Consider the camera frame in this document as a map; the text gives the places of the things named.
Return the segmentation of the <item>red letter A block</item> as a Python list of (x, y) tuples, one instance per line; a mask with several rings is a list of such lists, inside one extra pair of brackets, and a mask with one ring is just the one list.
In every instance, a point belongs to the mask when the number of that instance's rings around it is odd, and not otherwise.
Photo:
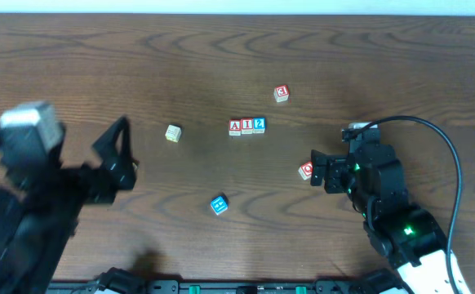
[(240, 119), (231, 119), (229, 121), (229, 135), (240, 136), (242, 134), (242, 124)]

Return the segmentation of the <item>blue number 2 block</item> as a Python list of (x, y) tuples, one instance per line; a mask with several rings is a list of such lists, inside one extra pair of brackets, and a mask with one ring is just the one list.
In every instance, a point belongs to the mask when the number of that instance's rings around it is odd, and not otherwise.
[(265, 118), (254, 118), (253, 119), (253, 133), (261, 134), (261, 133), (265, 133), (265, 130), (266, 130)]

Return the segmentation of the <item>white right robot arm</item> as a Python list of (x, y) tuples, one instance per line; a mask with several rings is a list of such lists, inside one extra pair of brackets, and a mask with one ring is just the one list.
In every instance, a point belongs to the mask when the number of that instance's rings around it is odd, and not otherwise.
[(447, 236), (433, 215), (410, 201), (404, 170), (391, 145), (380, 141), (380, 130), (342, 131), (346, 155), (311, 152), (312, 186), (329, 194), (346, 194), (363, 216), (371, 246), (400, 276), (374, 274), (351, 288), (354, 293), (468, 293)]

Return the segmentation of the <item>red letter I block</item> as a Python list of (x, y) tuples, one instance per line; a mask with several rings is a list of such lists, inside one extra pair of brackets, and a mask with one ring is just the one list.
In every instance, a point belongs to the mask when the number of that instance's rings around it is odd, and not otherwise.
[(254, 119), (242, 118), (241, 119), (241, 134), (250, 135), (254, 133)]

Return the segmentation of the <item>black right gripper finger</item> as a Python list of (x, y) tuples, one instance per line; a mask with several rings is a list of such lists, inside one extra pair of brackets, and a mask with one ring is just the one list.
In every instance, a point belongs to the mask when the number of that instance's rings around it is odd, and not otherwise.
[(311, 150), (312, 175), (310, 178), (311, 186), (321, 186), (326, 173), (328, 156), (315, 149)]
[(345, 177), (348, 174), (347, 156), (329, 155), (326, 157), (324, 190), (327, 193), (345, 193)]

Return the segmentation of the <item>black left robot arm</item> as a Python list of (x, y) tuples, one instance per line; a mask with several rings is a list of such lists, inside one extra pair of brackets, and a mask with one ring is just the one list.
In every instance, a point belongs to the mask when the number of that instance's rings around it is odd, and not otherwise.
[(46, 143), (33, 125), (0, 126), (1, 165), (23, 198), (0, 187), (0, 293), (43, 293), (55, 273), (82, 208), (111, 204), (134, 188), (138, 162), (131, 152), (127, 117), (114, 122), (93, 144), (98, 167), (63, 167), (66, 133), (53, 120)]

